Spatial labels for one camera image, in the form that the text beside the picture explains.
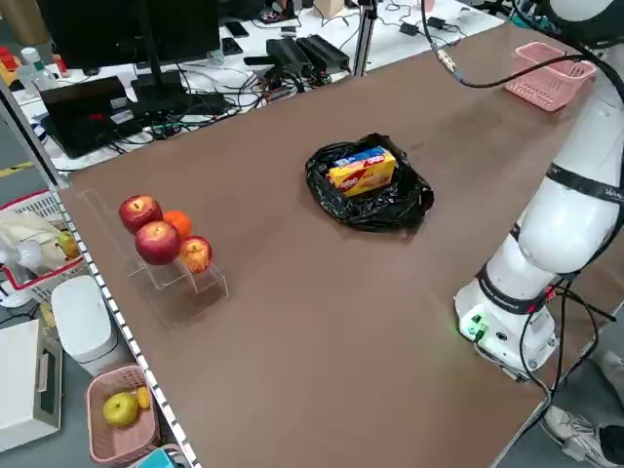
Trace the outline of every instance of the computer monitor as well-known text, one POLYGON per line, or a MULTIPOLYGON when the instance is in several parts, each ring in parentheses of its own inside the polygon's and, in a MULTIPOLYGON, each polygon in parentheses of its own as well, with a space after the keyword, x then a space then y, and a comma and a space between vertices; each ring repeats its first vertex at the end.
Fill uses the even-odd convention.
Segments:
POLYGON ((138 75, 133 82, 138 97, 133 111, 203 112, 198 104, 204 99, 186 94, 177 71, 162 73, 160 62, 205 58, 218 49, 216 0, 37 2, 57 51, 70 68, 149 62, 151 75, 138 75))
POLYGON ((149 61, 151 28, 160 61, 205 58, 218 49, 216 0, 37 0, 58 53, 70 68, 149 61), (147 18, 141 15, 146 12, 147 18))

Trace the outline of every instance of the pink plastic basket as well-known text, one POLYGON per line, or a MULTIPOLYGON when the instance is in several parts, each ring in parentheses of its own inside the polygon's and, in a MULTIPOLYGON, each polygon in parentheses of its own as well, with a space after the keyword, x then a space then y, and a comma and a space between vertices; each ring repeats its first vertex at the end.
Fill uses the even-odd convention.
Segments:
MULTIPOLYGON (((531 42, 516 49, 514 73, 563 55, 559 49, 531 42)), ((569 103, 583 82, 595 72, 596 67, 587 61, 560 61, 510 81, 505 89, 552 112, 569 103)))
POLYGON ((114 427, 102 412, 111 395, 134 391, 145 385, 145 376, 137 365, 123 366, 98 375, 87 389, 89 451, 95 463, 129 463, 147 455, 160 445, 160 427, 151 392, 149 409, 140 409, 136 422, 128 427, 114 427))

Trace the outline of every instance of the brown table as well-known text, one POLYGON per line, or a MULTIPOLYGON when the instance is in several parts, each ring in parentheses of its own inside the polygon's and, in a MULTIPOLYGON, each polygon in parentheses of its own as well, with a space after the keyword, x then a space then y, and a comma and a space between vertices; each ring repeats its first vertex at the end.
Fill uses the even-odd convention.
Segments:
MULTIPOLYGON (((473 80, 497 79, 537 37, 505 25, 452 53, 473 80)), ((577 108, 463 88, 424 54, 88 168, 61 196, 205 467, 485 467, 541 394, 475 355, 452 297, 502 242, 577 108), (318 147, 370 132, 435 191, 413 237, 341 227, 305 186, 318 147), (112 208, 146 193, 188 212, 229 298, 191 319, 126 278, 76 197, 89 188, 112 208)), ((578 282, 608 310, 624 291, 621 253, 578 282)), ((568 317, 570 360, 590 331, 578 308, 568 317)))

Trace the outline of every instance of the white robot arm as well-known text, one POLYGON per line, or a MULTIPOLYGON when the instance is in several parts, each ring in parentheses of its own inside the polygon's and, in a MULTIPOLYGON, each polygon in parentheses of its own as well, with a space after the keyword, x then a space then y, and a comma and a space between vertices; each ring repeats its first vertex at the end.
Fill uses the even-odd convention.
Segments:
MULTIPOLYGON (((549 0, 544 8, 567 37, 611 46, 606 62, 624 76, 624 0, 549 0)), ((514 229, 455 297, 461 333, 514 375, 541 367, 558 346, 543 300, 550 285, 592 261, 622 224, 623 145, 624 103, 600 73, 514 229)))

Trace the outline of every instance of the person's foot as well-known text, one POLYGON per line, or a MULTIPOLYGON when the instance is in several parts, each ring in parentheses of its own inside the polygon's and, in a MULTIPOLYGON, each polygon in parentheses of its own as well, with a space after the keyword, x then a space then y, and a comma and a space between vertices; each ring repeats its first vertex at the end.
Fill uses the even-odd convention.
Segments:
POLYGON ((617 393, 620 405, 624 408, 624 361, 611 351, 600 353, 592 359, 617 393))
POLYGON ((583 416, 550 407, 544 421, 550 433, 564 445, 565 453, 577 460, 586 458, 604 468, 618 466, 605 458, 598 430, 583 416))

